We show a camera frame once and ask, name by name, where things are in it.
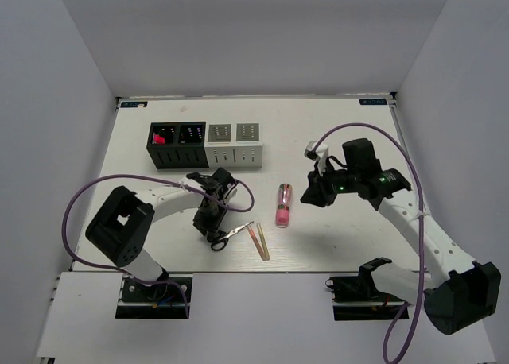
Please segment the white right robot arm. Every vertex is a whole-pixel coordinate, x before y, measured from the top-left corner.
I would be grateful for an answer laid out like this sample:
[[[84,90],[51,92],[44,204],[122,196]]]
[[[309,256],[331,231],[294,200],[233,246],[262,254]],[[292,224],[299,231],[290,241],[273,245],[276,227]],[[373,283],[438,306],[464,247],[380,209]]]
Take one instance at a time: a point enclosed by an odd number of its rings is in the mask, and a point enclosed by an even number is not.
[[[462,250],[419,205],[418,194],[398,170],[383,169],[366,138],[343,144],[345,164],[328,146],[311,141],[305,156],[313,161],[304,204],[327,207],[342,194],[366,200],[404,237],[419,256],[412,271],[389,258],[374,258],[359,267],[355,278],[334,280],[343,303],[379,301],[393,296],[422,308],[432,325],[452,335],[495,313],[501,273]]]

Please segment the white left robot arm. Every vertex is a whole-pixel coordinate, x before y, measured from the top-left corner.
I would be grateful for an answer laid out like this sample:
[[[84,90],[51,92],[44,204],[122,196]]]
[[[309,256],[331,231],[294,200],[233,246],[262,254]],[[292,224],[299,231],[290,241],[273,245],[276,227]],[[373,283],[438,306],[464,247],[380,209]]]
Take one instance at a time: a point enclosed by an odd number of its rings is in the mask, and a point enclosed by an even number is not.
[[[215,251],[223,249],[226,233],[220,229],[236,186],[224,168],[212,175],[189,173],[176,185],[134,192],[115,188],[90,224],[85,236],[116,268],[141,281],[150,299],[161,299],[168,290],[168,272],[144,249],[150,227],[160,219],[195,209],[193,226]]]

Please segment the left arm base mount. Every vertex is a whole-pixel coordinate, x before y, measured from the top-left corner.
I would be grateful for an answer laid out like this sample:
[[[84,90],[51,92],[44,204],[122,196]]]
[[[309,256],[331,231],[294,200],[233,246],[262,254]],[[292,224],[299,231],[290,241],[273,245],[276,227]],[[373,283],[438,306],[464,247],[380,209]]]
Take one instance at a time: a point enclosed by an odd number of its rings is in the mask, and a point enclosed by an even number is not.
[[[145,286],[129,277],[122,279],[116,319],[187,319],[181,291],[173,285]]]

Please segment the yellow thin highlighter pen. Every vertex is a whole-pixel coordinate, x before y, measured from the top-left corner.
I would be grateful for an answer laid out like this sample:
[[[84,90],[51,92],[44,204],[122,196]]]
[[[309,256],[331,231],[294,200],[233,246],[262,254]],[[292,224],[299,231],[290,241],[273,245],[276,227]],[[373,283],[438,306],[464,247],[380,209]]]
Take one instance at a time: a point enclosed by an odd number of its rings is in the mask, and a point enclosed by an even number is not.
[[[258,235],[260,237],[260,242],[262,244],[262,249],[263,249],[263,254],[264,254],[264,260],[265,261],[269,261],[270,260],[270,253],[269,253],[269,250],[268,250],[268,246],[266,244],[266,238],[265,238],[265,235],[263,233],[263,229],[262,229],[262,225],[261,223],[256,223],[256,227],[257,227],[257,230],[258,230]]]

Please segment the black handled scissors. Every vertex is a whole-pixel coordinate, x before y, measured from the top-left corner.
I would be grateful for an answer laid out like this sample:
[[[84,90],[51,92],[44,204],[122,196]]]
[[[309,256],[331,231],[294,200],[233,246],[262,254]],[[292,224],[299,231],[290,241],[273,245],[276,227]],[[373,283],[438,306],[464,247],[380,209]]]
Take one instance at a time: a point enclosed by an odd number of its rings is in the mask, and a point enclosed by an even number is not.
[[[226,248],[227,244],[230,241],[230,238],[237,235],[243,230],[246,230],[249,226],[251,226],[254,222],[250,221],[248,223],[245,223],[241,226],[238,226],[226,233],[221,232],[220,236],[216,239],[214,239],[212,242],[210,242],[210,247],[212,251],[219,252]]]

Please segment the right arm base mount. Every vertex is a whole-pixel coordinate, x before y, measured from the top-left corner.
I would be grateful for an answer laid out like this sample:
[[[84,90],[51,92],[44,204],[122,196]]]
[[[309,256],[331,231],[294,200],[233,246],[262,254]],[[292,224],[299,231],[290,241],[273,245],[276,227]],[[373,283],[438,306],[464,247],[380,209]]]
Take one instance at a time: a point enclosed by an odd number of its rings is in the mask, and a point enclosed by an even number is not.
[[[335,275],[325,281],[332,294],[335,321],[389,321],[397,315],[404,301],[380,292],[372,278],[374,271],[391,262],[388,258],[375,258],[361,265],[356,275]]]

